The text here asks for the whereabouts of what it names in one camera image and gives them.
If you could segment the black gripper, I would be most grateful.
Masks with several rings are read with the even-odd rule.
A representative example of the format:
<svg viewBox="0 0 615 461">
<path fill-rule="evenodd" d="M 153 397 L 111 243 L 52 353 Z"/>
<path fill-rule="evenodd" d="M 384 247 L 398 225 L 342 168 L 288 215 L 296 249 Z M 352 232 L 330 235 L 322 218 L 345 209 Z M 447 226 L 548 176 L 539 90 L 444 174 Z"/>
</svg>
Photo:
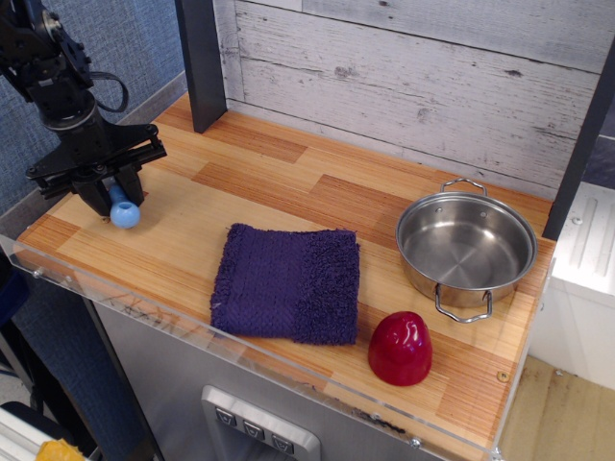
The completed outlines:
<svg viewBox="0 0 615 461">
<path fill-rule="evenodd" d="M 99 216 L 111 215 L 104 181 L 113 179 L 127 199 L 140 206 L 144 193 L 138 176 L 146 163 L 166 151 L 154 124 L 116 125 L 95 111 L 84 123 L 58 132 L 60 144 L 26 172 L 44 196 L 78 194 Z"/>
</svg>

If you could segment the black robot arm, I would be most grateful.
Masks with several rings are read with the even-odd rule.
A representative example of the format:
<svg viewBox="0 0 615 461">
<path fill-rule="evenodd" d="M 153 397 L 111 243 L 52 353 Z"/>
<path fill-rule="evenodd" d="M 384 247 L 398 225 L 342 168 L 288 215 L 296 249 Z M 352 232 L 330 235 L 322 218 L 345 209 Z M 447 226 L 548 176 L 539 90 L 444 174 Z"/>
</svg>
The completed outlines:
<svg viewBox="0 0 615 461">
<path fill-rule="evenodd" d="M 143 164 L 166 155 L 153 124 L 115 125 L 91 93 L 103 72 L 90 70 L 83 44 L 39 1 L 1 4 L 1 73 L 60 144 L 30 166 L 41 195 L 77 194 L 102 217 L 144 201 Z"/>
</svg>

